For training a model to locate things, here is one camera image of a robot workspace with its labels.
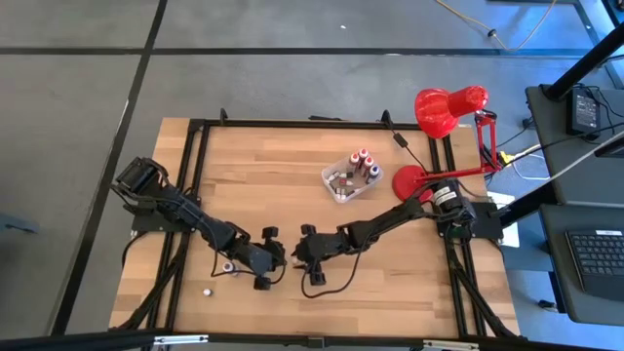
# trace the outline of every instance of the keyboard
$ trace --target keyboard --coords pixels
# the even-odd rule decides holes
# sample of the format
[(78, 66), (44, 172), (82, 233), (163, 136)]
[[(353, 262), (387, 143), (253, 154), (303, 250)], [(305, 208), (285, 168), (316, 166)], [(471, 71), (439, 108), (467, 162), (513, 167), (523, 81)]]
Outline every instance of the keyboard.
[(585, 293), (624, 301), (624, 235), (617, 230), (565, 233)]

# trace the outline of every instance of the white cable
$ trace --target white cable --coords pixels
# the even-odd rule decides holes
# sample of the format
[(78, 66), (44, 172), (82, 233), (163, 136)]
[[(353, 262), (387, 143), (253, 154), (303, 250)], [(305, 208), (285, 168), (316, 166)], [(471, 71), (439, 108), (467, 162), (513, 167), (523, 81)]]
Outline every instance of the white cable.
[[(529, 157), (536, 157), (539, 159), (544, 159), (543, 156), (540, 155), (528, 155)], [(518, 171), (518, 168), (516, 168), (516, 163), (511, 164), (511, 166), (514, 168), (514, 171), (516, 171), (516, 174), (522, 178), (522, 179), (526, 179), (526, 180), (548, 180), (550, 179), (548, 176), (547, 177), (542, 177), (542, 176), (524, 176), (520, 174), (520, 171)]]
[(552, 3), (550, 3), (550, 6), (548, 7), (548, 10), (546, 10), (546, 13), (544, 13), (544, 16), (542, 16), (542, 18), (539, 20), (539, 22), (535, 25), (535, 27), (533, 28), (533, 30), (528, 34), (528, 36), (526, 37), (525, 40), (523, 40), (522, 43), (520, 43), (520, 45), (517, 48), (507, 48), (507, 46), (502, 42), (502, 40), (500, 40), (498, 38), (498, 36), (496, 35), (496, 30), (493, 28), (488, 27), (487, 25), (483, 24), (482, 22), (470, 18), (460, 12), (458, 12), (457, 10), (455, 10), (454, 8), (452, 8), (451, 6), (445, 4), (444, 2), (442, 2), (442, 0), (436, 0), (436, 2), (442, 6), (444, 6), (447, 10), (451, 11), (452, 13), (456, 14), (458, 17), (460, 17), (461, 19), (464, 20), (469, 20), (473, 23), (476, 23), (478, 25), (480, 25), (481, 27), (485, 28), (487, 30), (488, 33), (492, 33), (491, 36), (494, 37), (494, 39), (496, 39), (496, 41), (498, 42), (498, 44), (500, 44), (500, 46), (503, 48), (503, 50), (508, 51), (508, 52), (515, 52), (518, 51), (519, 49), (521, 49), (526, 43), (528, 43), (528, 40), (530, 40), (530, 38), (532, 38), (533, 34), (535, 34), (535, 32), (537, 31), (537, 28), (539, 28), (542, 23), (544, 22), (544, 20), (546, 20), (546, 18), (548, 17), (548, 14), (550, 14), (551, 10), (553, 10), (553, 8), (555, 7), (555, 4), (557, 3), (557, 0), (553, 0)]

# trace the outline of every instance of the concrete floor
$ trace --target concrete floor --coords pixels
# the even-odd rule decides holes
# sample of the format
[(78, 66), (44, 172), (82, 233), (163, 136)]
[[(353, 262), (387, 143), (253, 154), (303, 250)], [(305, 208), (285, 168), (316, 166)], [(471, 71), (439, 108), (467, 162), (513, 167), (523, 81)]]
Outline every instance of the concrete floor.
[[(495, 26), (508, 43), (520, 42), (545, 10), (486, 0), (471, 5), (448, 1)], [(142, 47), (157, 3), (4, 0), (0, 46)], [(599, 33), (608, 32), (612, 26), (600, 1), (583, 3)], [(574, 9), (558, 5), (526, 47), (591, 45)], [(433, 1), (410, 0), (171, 1), (156, 46), (495, 47), (482, 31)], [(0, 212), (36, 220), (42, 228), (36, 235), (0, 233), (0, 338), (46, 332), (137, 62), (138, 57), (0, 56)], [(488, 108), (499, 115), (498, 137), (503, 140), (528, 117), (525, 87), (551, 83), (574, 63), (557, 58), (153, 57), (119, 165), (151, 154), (163, 117), (216, 118), (225, 107), (232, 118), (304, 119), (316, 114), (372, 121), (388, 108), (394, 119), (411, 122), (413, 97), (420, 89), (472, 84), (489, 89)], [(586, 82), (612, 88), (604, 70)], [(534, 143), (535, 134), (527, 132), (505, 149), (514, 152)], [(526, 171), (535, 175), (545, 170), (535, 164)], [(537, 184), (507, 170), (490, 188), (519, 196)], [(130, 222), (120, 201), (110, 198), (70, 332), (106, 328)], [(575, 325), (566, 316), (557, 316), (553, 324), (553, 315), (535, 310), (532, 303), (536, 291), (547, 292), (548, 278), (531, 274), (512, 272), (509, 278), (524, 335), (602, 347), (621, 344), (622, 329)], [(599, 337), (579, 337), (584, 332)]]

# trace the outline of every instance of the wooden table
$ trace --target wooden table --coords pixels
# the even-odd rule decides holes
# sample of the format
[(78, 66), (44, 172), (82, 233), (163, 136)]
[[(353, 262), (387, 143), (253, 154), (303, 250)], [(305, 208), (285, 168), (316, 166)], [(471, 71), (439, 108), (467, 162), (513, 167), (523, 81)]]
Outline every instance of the wooden table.
[[(153, 158), (167, 168), (171, 180), (177, 176), (188, 122), (164, 119), (156, 142)], [(417, 131), (402, 135), (431, 169), (426, 135)], [(479, 164), (471, 128), (456, 129), (451, 141), (458, 169)], [(321, 169), (361, 147), (370, 150), (386, 176), (351, 202), (337, 204), (321, 181)], [(191, 155), (187, 184), (196, 154), (197, 147)], [(440, 156), (444, 165), (444, 152)], [(212, 127), (200, 195), (206, 213), (235, 222), (252, 234), (253, 241), (261, 241), (263, 227), (279, 227), (277, 239), (290, 254), (301, 236), (301, 224), (314, 224), (319, 232), (333, 233), (338, 224), (373, 218), (399, 204), (391, 188), (392, 175), (406, 164), (413, 164), (413, 160), (388, 131)], [(465, 177), (462, 182), (475, 193), (486, 192), (480, 175)], [(149, 233), (130, 249), (111, 327), (126, 321), (152, 288), (163, 238), (163, 233)], [(471, 246), (481, 293), (506, 327), (518, 332), (500, 251), (486, 240), (473, 240)], [(458, 337), (444, 243), (436, 224), (428, 219), (409, 222), (385, 234), (362, 255), (357, 275), (346, 291), (317, 299), (301, 294), (302, 271), (291, 265), (280, 284), (259, 292), (252, 288), (252, 276), (210, 278), (213, 257), (214, 251), (201, 236), (193, 234), (176, 331)], [(306, 290), (316, 293), (341, 287), (354, 258), (340, 256), (324, 262), (328, 283), (313, 288), (306, 279)], [(223, 261), (220, 257), (219, 269)], [(213, 296), (203, 296), (206, 288), (213, 290)], [(474, 332), (465, 292), (463, 301), (469, 332)], [(158, 326), (164, 325), (168, 302), (169, 292), (165, 292)]]

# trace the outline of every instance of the bottle with red cap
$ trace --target bottle with red cap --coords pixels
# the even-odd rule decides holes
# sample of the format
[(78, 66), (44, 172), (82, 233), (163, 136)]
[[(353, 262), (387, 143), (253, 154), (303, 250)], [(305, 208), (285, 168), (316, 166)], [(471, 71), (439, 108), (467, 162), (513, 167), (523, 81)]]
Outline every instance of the bottle with red cap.
[(358, 165), (360, 165), (360, 155), (358, 153), (354, 153), (349, 157), (349, 165), (347, 166), (347, 172), (354, 173), (358, 169)]
[(374, 161), (372, 157), (371, 156), (367, 157), (367, 159), (364, 160), (364, 163), (362, 164), (362, 168), (360, 169), (360, 176), (368, 176), (369, 170), (371, 169), (373, 164), (374, 164)]
[(369, 151), (366, 149), (361, 149), (360, 151), (358, 151), (358, 156), (360, 157), (360, 160), (358, 161), (357, 169), (360, 169), (362, 165), (364, 165), (364, 161), (367, 159), (367, 157), (369, 157)]

